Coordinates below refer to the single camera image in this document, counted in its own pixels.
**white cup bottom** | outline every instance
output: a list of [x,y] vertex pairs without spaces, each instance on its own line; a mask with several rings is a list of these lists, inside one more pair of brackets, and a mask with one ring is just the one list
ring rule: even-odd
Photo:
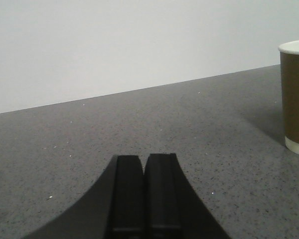
[[286,140],[286,147],[290,149],[292,152],[299,154],[299,143],[296,143],[287,137],[285,137]]

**speckled granite surface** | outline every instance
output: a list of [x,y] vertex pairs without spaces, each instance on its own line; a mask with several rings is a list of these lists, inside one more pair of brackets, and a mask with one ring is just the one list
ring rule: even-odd
[[0,114],[0,239],[75,203],[113,154],[175,152],[233,239],[299,239],[279,66]]

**black object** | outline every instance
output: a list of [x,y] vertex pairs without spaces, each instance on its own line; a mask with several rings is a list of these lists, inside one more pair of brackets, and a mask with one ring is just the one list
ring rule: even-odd
[[144,237],[144,184],[137,156],[119,156],[112,206],[112,239]]
[[151,154],[145,167],[148,236],[182,239],[173,172],[168,154]]
[[200,201],[176,154],[113,156],[71,208],[24,239],[230,239]]

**cup rim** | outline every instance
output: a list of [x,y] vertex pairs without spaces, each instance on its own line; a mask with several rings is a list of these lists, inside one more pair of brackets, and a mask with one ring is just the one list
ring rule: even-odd
[[299,55],[299,40],[281,44],[278,50],[282,53]]

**paper cup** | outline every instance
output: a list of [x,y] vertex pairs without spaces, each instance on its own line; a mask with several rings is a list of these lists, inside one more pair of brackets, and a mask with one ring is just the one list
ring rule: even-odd
[[286,147],[299,154],[299,41],[278,47]]

